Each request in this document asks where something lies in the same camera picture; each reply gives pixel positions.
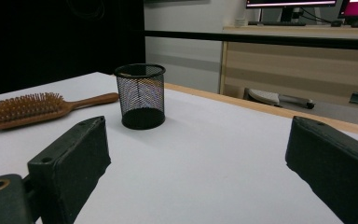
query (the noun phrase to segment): brush bristles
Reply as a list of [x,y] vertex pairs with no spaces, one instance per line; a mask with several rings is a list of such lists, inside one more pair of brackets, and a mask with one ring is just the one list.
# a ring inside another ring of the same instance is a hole
[[0,122],[25,119],[60,110],[63,98],[58,93],[45,92],[0,101]]

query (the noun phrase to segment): cable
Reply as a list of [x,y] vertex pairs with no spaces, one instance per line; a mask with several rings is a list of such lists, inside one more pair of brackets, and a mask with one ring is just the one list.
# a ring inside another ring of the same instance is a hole
[[303,11],[307,12],[308,14],[310,14],[313,18],[315,18],[315,21],[317,21],[316,19],[318,19],[318,21],[324,21],[324,22],[327,22],[327,23],[331,23],[331,21],[328,21],[328,20],[325,20],[325,19],[322,19],[322,18],[320,18],[320,17],[317,17],[317,16],[313,15],[312,13],[308,12],[308,11],[307,11],[306,9],[304,9],[303,7],[301,7],[301,10],[303,10]]
[[263,8],[260,8],[260,13],[258,14],[258,21],[263,20]]
[[[316,19],[314,19],[314,18],[306,17],[306,16],[304,16],[304,15],[300,15],[300,17],[305,18],[305,19],[310,20],[310,21],[320,21],[320,20],[316,20]],[[331,21],[320,21],[320,22],[331,23]]]

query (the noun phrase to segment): brush handle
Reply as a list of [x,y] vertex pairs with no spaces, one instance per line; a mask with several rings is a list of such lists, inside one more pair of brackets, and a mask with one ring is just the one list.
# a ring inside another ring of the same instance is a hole
[[74,102],[66,102],[66,103],[69,105],[71,109],[76,109],[78,107],[86,106],[86,105],[102,105],[102,104],[113,103],[117,100],[118,100],[118,94],[116,92],[112,92],[104,95],[91,97],[89,99],[84,99]]

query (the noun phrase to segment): white wall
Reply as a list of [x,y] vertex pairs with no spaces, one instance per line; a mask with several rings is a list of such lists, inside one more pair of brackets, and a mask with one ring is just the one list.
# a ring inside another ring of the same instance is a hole
[[[243,16],[243,0],[145,1],[145,29],[221,33]],[[222,42],[146,38],[146,61],[167,69],[165,81],[218,93]]]

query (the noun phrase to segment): floor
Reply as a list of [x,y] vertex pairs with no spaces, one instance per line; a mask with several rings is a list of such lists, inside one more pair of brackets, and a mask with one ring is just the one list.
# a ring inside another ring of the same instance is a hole
[[[246,94],[244,99],[252,100]],[[285,96],[279,96],[279,99],[280,106],[287,109],[358,124],[358,107],[332,105],[324,102],[313,101],[315,106],[312,109],[308,109],[306,103],[285,101],[288,99]]]

